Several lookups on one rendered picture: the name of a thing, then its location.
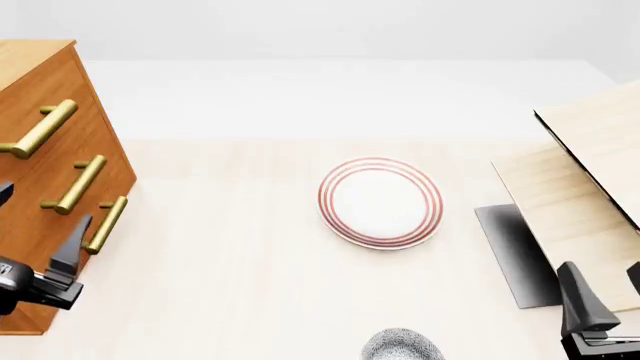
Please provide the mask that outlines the large wooden cabinet drawer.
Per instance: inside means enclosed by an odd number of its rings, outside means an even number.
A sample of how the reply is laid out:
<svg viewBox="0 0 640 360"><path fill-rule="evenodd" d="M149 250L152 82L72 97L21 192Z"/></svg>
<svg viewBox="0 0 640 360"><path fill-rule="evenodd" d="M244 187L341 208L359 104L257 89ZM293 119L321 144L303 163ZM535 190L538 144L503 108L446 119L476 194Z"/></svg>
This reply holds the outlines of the large wooden cabinet drawer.
<svg viewBox="0 0 640 360"><path fill-rule="evenodd" d="M44 119L40 107L69 99L78 110L27 160L0 153L0 182L17 182L31 167L47 157L63 137L76 136L75 129L93 116L95 99L72 56L63 50L0 91L0 143L15 143Z"/></svg>

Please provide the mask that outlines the wooden cabinet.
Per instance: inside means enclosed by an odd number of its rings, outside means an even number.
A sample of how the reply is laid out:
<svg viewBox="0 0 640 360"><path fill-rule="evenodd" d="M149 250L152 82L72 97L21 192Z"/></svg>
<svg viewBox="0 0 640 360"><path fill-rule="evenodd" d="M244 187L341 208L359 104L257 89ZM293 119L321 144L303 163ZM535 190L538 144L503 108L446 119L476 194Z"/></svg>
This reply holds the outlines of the wooden cabinet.
<svg viewBox="0 0 640 360"><path fill-rule="evenodd" d="M98 107L98 110L100 110L105 119L105 122L112 131L113 136L117 138L117 142L121 146L121 143L108 119L108 116L101 104L97 92L95 91L91 80L88 77L88 74L81 62L81 59L79 58L79 55L75 49L74 41L0 40L0 91L6 89L16 80L19 80L25 74L28 74L30 71L41 65L47 59L67 49L71 50L72 56L75 57L78 67L81 70L81 74L88 83L91 94L94 95L94 107ZM127 158L127 155L123 148L122 152L123 155ZM131 171L134 173L133 167L131 166L128 158L127 162ZM93 256L84 251L83 245L85 243L86 241L83 238L80 254L79 273L82 271L89 257ZM32 266L31 268L36 272L43 273L46 271L48 265L49 262L44 269L37 269ZM49 329L55 317L55 314L59 310L62 309L21 302L17 305L12 314L0 317L0 335L41 335Z"/></svg>

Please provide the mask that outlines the grey patterned bowl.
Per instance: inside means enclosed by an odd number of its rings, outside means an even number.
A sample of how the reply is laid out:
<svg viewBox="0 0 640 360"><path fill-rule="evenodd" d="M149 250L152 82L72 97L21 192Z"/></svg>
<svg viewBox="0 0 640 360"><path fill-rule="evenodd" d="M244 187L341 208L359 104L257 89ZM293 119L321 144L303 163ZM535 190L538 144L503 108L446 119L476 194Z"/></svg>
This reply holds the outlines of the grey patterned bowl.
<svg viewBox="0 0 640 360"><path fill-rule="evenodd" d="M410 329L384 329L361 350L360 360L446 360L424 335Z"/></svg>

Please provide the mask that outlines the white plate with red rings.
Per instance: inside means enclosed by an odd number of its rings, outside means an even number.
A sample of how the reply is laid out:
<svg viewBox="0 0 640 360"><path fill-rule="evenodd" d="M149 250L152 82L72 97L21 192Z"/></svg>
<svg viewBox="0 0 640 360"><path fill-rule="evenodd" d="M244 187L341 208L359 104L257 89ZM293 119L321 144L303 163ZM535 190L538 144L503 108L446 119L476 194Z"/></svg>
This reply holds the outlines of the white plate with red rings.
<svg viewBox="0 0 640 360"><path fill-rule="evenodd" d="M435 235L444 197L426 173L391 158L356 158L337 165L317 191L324 223L356 245L400 250Z"/></svg>

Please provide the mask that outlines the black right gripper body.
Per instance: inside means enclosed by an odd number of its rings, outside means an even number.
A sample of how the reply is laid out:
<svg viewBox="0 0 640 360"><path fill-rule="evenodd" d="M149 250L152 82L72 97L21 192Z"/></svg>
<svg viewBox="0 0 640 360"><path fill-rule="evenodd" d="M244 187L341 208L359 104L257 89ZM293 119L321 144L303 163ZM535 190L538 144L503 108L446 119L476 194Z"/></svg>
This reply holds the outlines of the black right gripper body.
<svg viewBox="0 0 640 360"><path fill-rule="evenodd" d="M562 338L561 344L569 360L640 360L640 337L580 332Z"/></svg>

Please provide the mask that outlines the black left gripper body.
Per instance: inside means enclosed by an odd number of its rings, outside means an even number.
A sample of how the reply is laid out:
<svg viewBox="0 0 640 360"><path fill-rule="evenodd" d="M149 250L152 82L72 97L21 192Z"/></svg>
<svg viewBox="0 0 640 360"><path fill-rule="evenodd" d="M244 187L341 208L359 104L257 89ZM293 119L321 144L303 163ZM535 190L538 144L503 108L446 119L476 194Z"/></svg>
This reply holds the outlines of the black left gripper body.
<svg viewBox="0 0 640 360"><path fill-rule="evenodd" d="M47 278L39 272L34 273L33 280L24 294L24 302L44 305L50 308L70 310L77 302L84 285L74 278L63 276L64 282Z"/></svg>

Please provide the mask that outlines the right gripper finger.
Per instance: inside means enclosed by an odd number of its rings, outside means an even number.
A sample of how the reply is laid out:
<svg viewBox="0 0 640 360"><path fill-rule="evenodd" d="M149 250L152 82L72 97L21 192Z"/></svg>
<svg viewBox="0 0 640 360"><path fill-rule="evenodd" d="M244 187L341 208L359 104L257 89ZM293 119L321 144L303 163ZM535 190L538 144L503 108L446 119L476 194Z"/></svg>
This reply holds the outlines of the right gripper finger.
<svg viewBox="0 0 640 360"><path fill-rule="evenodd" d="M640 295L640 261L630 266L626 273L634 289Z"/></svg>
<svg viewBox="0 0 640 360"><path fill-rule="evenodd" d="M575 263L567 261L557 269L562 296L561 336L580 332L606 332L620 320L596 296Z"/></svg>

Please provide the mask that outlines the medium wooden cabinet drawer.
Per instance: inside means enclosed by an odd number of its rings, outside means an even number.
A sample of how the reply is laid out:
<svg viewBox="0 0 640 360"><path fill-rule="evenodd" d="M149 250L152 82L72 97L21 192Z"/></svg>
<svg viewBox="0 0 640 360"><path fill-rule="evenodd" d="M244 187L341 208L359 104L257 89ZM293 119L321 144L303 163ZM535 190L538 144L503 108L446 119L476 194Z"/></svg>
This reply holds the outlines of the medium wooden cabinet drawer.
<svg viewBox="0 0 640 360"><path fill-rule="evenodd" d="M11 199L0 207L0 256L44 269L49 257L63 245L84 215L93 215L84 240L90 241L108 213L100 203L113 202L128 194L136 182L122 147L98 110L80 110L70 128L53 148L15 185ZM106 164L69 215L41 209L43 201L58 201L83 170L78 161L96 155Z"/></svg>

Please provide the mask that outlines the pale wood unit black side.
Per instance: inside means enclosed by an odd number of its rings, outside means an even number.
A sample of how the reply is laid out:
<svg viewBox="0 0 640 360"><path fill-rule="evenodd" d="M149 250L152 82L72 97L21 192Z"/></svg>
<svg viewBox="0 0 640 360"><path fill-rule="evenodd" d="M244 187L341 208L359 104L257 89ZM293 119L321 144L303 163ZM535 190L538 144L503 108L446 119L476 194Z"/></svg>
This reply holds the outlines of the pale wood unit black side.
<svg viewBox="0 0 640 360"><path fill-rule="evenodd" d="M548 263L572 261L614 312L640 310L640 79L534 111L552 138L492 165Z"/></svg>

